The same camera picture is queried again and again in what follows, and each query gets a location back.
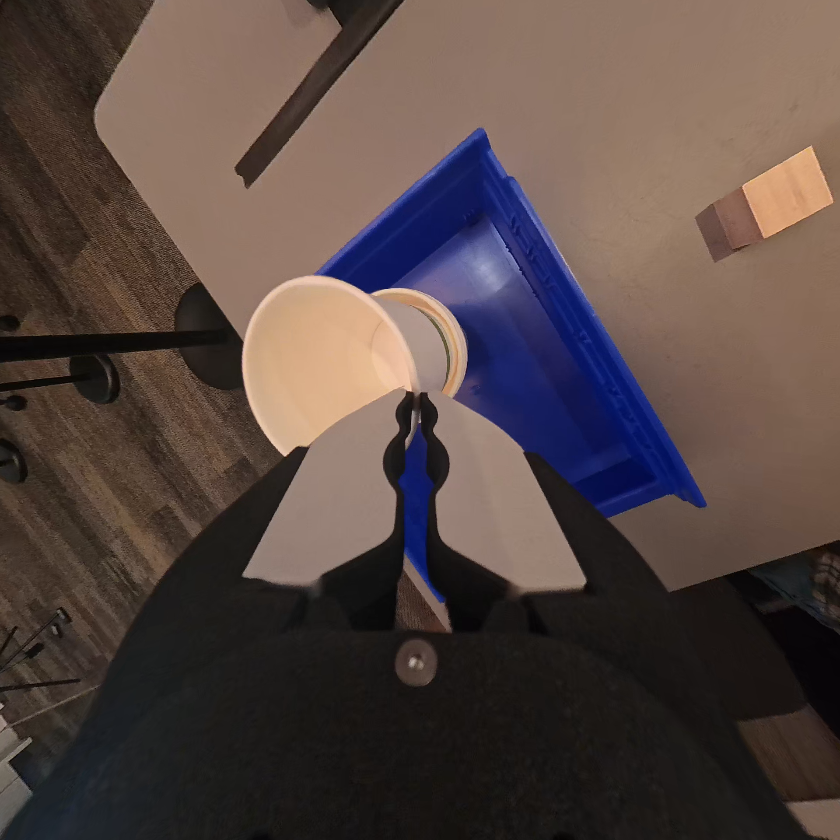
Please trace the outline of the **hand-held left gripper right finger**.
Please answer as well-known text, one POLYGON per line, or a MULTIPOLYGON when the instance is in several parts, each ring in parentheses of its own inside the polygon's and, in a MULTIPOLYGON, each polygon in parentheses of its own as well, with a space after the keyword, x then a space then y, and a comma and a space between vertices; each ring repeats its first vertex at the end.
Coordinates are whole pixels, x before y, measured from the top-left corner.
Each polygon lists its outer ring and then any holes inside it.
POLYGON ((513 595, 581 592, 585 573, 522 447, 450 396, 426 398, 427 455, 434 445, 444 455, 428 522, 444 548, 501 578, 513 595))

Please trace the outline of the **blue plastic bin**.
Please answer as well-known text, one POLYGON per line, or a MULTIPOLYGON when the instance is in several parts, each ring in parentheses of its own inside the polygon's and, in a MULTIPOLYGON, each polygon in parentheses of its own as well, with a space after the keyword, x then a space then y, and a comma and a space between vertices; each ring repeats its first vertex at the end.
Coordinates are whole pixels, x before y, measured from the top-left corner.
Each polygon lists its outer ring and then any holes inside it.
POLYGON ((421 291, 465 333, 457 402, 540 455, 608 518, 707 505, 547 228, 477 129, 318 274, 421 291))

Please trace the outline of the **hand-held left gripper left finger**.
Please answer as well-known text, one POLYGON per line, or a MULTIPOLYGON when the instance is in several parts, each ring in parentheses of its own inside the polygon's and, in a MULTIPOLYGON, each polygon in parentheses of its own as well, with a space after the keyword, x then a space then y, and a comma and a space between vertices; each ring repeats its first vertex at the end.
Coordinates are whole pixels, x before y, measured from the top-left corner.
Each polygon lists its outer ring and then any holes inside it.
POLYGON ((298 589, 396 588, 413 394, 388 392, 309 445, 243 576, 298 589))

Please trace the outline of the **wooden cube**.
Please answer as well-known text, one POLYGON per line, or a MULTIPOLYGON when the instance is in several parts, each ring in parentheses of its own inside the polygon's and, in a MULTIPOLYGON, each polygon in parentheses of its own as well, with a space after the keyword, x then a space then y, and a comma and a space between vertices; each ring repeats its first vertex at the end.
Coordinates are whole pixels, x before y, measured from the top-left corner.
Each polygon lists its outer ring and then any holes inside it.
POLYGON ((823 166, 809 145, 712 202, 696 216, 696 225, 717 263, 833 203, 823 166))

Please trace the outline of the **black chair base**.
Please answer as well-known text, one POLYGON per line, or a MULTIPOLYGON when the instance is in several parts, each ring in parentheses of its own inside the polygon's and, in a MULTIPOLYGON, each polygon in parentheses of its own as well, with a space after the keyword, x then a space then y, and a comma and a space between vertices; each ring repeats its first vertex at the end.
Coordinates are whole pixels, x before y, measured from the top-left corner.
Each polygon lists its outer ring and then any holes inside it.
POLYGON ((2 404, 12 397, 25 402, 24 391, 72 385, 88 402, 114 403, 121 391, 120 374, 112 357, 177 350, 187 367, 204 384, 223 391, 243 385, 243 342, 223 316, 207 316, 200 329, 154 332, 2 336, 1 362, 68 360, 63 375, 2 382, 2 404))

